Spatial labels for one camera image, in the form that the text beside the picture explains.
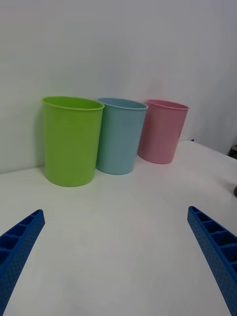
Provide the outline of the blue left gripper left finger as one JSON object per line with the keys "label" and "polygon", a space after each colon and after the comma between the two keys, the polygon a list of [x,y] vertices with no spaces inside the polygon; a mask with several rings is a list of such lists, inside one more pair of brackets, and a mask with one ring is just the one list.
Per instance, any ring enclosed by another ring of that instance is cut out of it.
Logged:
{"label": "blue left gripper left finger", "polygon": [[38,209],[0,236],[0,315],[44,225],[43,211]]}

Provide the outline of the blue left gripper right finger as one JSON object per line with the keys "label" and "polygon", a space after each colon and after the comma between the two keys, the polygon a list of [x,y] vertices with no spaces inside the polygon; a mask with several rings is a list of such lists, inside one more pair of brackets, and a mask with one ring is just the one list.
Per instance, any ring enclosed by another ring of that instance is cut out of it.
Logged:
{"label": "blue left gripper right finger", "polygon": [[194,206],[188,209],[187,221],[230,314],[237,315],[237,237]]}

